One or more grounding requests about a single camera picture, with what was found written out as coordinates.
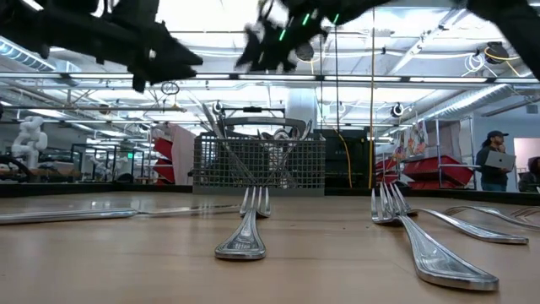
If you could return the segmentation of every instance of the man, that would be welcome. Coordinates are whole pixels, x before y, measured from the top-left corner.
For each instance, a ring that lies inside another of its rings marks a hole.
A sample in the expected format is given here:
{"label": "man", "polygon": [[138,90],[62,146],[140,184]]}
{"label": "man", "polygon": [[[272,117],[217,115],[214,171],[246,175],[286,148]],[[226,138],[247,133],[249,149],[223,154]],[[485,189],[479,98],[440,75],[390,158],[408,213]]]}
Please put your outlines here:
{"label": "man", "polygon": [[529,159],[529,172],[519,182],[520,192],[535,193],[537,187],[540,187],[540,156]]}
{"label": "man", "polygon": [[484,191],[506,192],[506,186],[508,184],[508,177],[506,175],[511,170],[485,165],[489,152],[506,152],[505,136],[508,136],[508,133],[502,133],[501,131],[489,132],[488,137],[482,143],[482,149],[476,154],[476,165],[481,166],[478,171],[482,173],[480,182]]}

